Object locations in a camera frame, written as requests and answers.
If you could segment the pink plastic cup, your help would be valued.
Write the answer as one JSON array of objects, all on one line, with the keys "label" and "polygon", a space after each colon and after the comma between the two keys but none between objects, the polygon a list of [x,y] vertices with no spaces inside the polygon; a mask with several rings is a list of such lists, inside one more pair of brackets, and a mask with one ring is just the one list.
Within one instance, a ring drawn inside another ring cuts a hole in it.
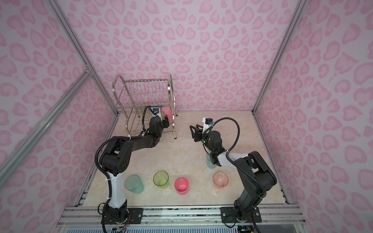
[{"label": "pink plastic cup", "polygon": [[169,123],[173,122],[173,113],[170,107],[162,107],[162,112],[168,117]]},{"label": "pink plastic cup", "polygon": [[189,189],[189,180],[186,177],[178,177],[175,180],[174,188],[178,194],[186,194]]}]

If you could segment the green plastic cup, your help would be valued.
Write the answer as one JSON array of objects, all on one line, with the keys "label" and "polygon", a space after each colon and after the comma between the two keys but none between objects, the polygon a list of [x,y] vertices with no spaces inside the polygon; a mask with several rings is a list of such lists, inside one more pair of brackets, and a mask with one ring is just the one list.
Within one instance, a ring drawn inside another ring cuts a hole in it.
[{"label": "green plastic cup", "polygon": [[156,172],[153,176],[153,183],[157,187],[166,187],[169,183],[169,175],[166,171],[160,170]]}]

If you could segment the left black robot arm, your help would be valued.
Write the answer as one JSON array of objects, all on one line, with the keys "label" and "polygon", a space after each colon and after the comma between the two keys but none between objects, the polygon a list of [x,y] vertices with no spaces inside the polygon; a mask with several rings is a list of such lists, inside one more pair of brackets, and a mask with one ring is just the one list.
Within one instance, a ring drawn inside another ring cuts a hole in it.
[{"label": "left black robot arm", "polygon": [[130,214],[124,191],[124,172],[127,170],[132,152],[155,147],[163,130],[170,125],[168,117],[154,116],[149,127],[137,136],[114,136],[99,146],[94,163],[106,177],[108,198],[102,209],[101,224],[127,224]]}]

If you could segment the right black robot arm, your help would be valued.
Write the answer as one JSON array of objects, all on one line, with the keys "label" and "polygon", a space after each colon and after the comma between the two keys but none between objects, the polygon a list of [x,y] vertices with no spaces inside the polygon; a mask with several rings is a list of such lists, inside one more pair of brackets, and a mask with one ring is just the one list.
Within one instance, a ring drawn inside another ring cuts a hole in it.
[{"label": "right black robot arm", "polygon": [[219,167],[232,167],[239,173],[243,184],[242,194],[234,201],[233,217],[240,222],[252,221],[255,210],[267,196],[267,192],[277,184],[277,178],[259,152],[232,153],[232,148],[225,149],[219,132],[212,131],[212,126],[190,126],[191,136],[195,142],[202,142],[212,164]]}]

